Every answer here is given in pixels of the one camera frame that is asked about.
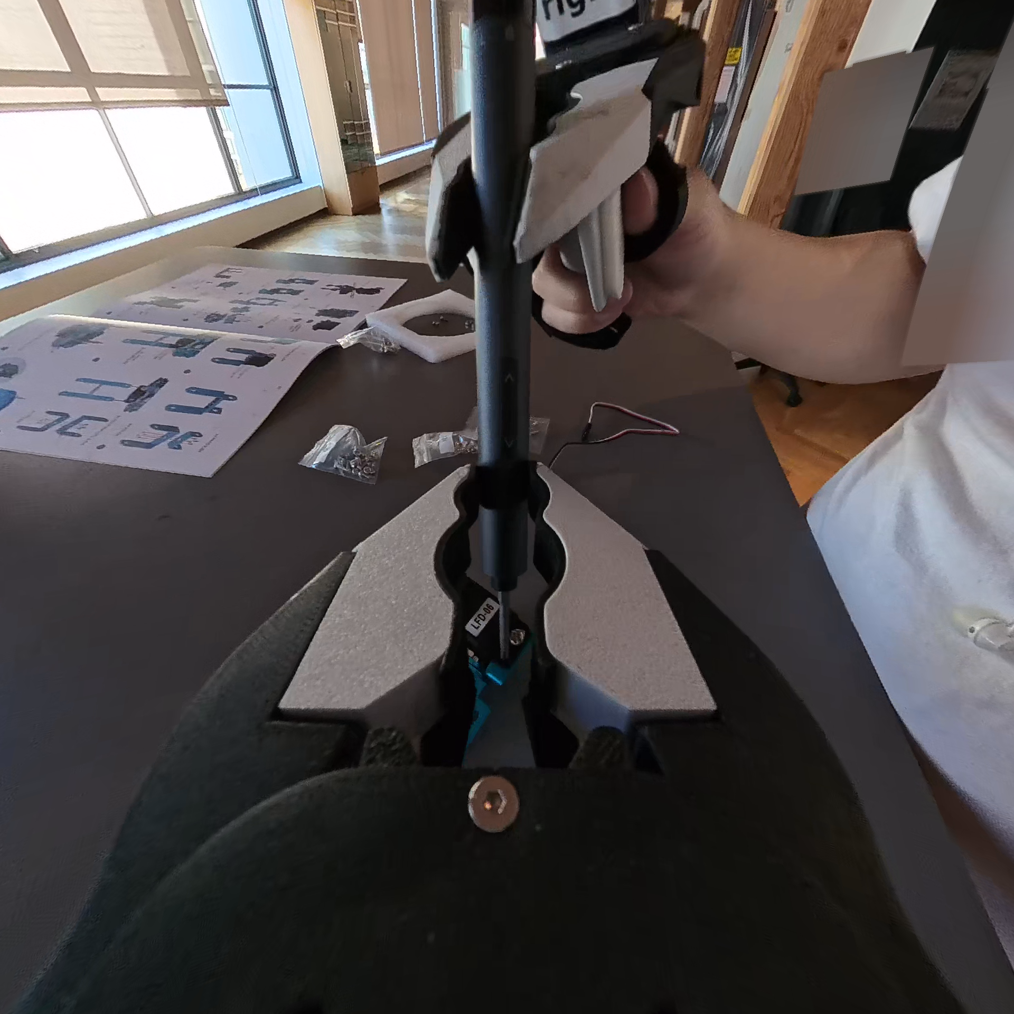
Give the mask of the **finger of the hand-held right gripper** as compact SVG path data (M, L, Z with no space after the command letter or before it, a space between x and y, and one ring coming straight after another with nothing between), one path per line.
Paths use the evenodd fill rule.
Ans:
M448 281L475 248L472 117L463 115L437 138L432 151L425 252L433 276Z
M529 152L513 239L517 262L574 229L645 164L651 101L643 87L654 66L653 59L627 64L571 86L576 106L558 115Z

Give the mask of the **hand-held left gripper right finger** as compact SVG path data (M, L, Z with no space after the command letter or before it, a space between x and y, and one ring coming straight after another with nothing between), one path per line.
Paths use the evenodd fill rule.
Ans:
M646 548L542 464L537 474L549 492L542 519L564 558L542 612L557 666L553 714L577 736L713 717L716 703Z

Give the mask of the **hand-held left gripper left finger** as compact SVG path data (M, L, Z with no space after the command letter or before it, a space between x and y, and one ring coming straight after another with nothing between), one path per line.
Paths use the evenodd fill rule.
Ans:
M440 539L462 517L451 473L353 551L353 559L279 702L287 717L430 728L450 649L452 598L437 575Z

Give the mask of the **black screwdriver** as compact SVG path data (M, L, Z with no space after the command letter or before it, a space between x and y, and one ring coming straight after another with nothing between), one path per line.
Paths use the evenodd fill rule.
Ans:
M499 600L500 657L511 648L510 595L526 568L531 263L514 235L534 132L534 12L475 1L472 24L478 491L486 574Z

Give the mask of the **blue metal bracket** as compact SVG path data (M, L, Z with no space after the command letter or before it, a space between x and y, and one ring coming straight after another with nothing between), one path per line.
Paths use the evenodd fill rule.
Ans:
M529 640L523 644L513 645L513 647L519 650L512 654L508 663L495 660L485 661L480 653L474 649L467 650L468 669L475 685L473 717L466 739L467 748L473 746L493 712L493 706L485 697L488 689L504 689L519 673L523 660L530 654Z

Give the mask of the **white square foam frame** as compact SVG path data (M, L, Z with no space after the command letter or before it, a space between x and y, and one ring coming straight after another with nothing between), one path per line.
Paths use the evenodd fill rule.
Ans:
M429 325L443 314L445 324ZM368 313L376 327L399 342L399 347L428 363L440 363L475 351L475 302L451 289Z

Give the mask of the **person's right forearm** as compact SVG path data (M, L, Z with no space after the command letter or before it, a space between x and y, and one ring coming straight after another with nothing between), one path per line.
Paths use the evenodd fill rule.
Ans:
M722 211L719 254L693 314L702 334L832 384L936 370L903 363L926 270L912 232L800 236Z

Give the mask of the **dark brown desk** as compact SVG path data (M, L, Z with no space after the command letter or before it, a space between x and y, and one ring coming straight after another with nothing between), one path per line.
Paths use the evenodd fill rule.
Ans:
M678 323L615 350L532 337L549 453L594 400L682 436L572 448L559 468L662 551L812 710L921 941L974 1012L1012 971L729 355ZM2 453L2 1012L76 922L184 707L339 551L446 475L411 440L475 405L475 357L327 351L211 478ZM299 464L331 426L387 438L375 485Z

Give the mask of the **beige square column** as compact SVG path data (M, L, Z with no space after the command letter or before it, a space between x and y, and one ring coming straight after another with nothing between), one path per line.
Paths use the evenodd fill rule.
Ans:
M375 168L349 171L346 165L315 5L311 1L285 1L284 8L322 180L325 209L339 216L379 211Z

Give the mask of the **clear bag of screws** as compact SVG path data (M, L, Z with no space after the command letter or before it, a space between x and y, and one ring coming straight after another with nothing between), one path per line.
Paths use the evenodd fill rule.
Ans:
M386 444L386 437L369 441L356 427L336 424L303 455L299 464L372 486L378 480Z

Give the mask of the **crumpled clear parts bag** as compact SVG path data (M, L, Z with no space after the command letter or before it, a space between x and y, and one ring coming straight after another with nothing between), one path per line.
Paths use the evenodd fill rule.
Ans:
M478 440L474 431L426 433L412 439L415 468L451 457L476 454L477 450Z

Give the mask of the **white printed instruction manual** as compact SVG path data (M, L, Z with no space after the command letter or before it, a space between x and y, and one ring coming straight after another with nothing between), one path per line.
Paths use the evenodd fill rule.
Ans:
M4 451L209 477L397 276L212 262L1 340Z

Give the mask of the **black wheeled office chair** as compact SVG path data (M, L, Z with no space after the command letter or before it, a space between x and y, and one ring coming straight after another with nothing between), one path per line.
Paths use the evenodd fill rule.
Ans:
M785 387L786 390L785 404L788 408L797 408L803 404L803 396L801 389L799 387L799 380L795 375L787 373L785 371L775 370L774 368L769 367L767 364L764 364L758 360L755 360L754 358L750 357L740 357L738 359L735 359L734 366L738 371L755 370L757 376L762 376L766 373L773 374L773 376L775 376L779 380L779 382L783 385L783 387Z

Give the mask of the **beige roller blind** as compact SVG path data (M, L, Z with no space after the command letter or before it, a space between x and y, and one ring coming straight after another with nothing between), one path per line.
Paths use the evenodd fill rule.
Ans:
M3 1L1 110L228 105L191 1Z

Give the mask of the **wooden support post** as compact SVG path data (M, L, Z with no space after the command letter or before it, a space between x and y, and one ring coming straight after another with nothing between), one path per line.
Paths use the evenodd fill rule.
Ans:
M739 203L740 214L779 228L798 180L821 81L841 70L870 1L810 1L795 37Z
M712 120L721 72L732 44L743 1L710 1L703 17L700 34L705 44L700 101L680 116L674 157L685 167L695 167L703 155L707 131Z

